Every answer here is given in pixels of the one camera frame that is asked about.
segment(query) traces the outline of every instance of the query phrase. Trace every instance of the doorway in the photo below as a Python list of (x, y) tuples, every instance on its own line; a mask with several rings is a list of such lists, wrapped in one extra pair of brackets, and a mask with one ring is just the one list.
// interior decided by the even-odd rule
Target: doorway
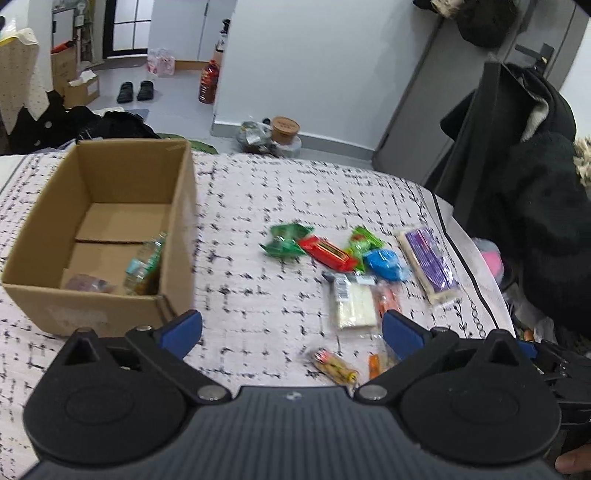
[(103, 57), (148, 53), (154, 0), (107, 0)]

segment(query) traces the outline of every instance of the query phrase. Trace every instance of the slipper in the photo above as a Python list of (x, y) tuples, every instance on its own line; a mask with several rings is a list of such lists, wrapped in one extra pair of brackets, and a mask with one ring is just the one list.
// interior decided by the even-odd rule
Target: slipper
[(134, 84), (125, 82), (121, 84), (121, 90), (117, 97), (117, 103), (130, 103), (134, 101)]
[(154, 84), (149, 80), (144, 80), (139, 85), (138, 102), (151, 100), (152, 98), (154, 98)]

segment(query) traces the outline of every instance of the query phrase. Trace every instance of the cardboard box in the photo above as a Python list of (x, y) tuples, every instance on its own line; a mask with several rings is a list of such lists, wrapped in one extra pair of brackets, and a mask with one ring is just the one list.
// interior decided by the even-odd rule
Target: cardboard box
[(64, 96), (68, 82), (78, 78), (76, 49), (74, 47), (51, 55), (53, 89)]
[[(2, 282), (35, 325), (55, 335), (91, 327), (122, 336), (158, 328), (193, 303), (196, 188), (185, 140), (96, 140), (75, 146), (28, 215)], [(125, 269), (142, 242), (167, 231), (160, 288), (127, 296)], [(74, 273), (112, 294), (62, 290)]]
[(95, 77), (82, 85), (73, 87), (66, 85), (64, 94), (64, 107), (85, 106), (100, 95), (99, 78)]

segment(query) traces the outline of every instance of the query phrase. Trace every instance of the red snack package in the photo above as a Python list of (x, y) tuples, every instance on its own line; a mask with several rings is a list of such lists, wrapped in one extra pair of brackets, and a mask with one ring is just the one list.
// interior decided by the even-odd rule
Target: red snack package
[(350, 272), (357, 266), (358, 260), (343, 252), (323, 238), (309, 236), (298, 242), (309, 256), (322, 262), (327, 267), (339, 272)]

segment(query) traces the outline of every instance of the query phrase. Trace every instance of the blue snack package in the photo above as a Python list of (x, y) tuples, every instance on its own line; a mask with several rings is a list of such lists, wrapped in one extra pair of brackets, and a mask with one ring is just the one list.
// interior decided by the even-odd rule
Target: blue snack package
[(392, 250), (372, 250), (367, 252), (363, 259), (369, 268), (386, 280), (405, 281), (408, 279), (408, 268), (400, 263), (400, 259)]

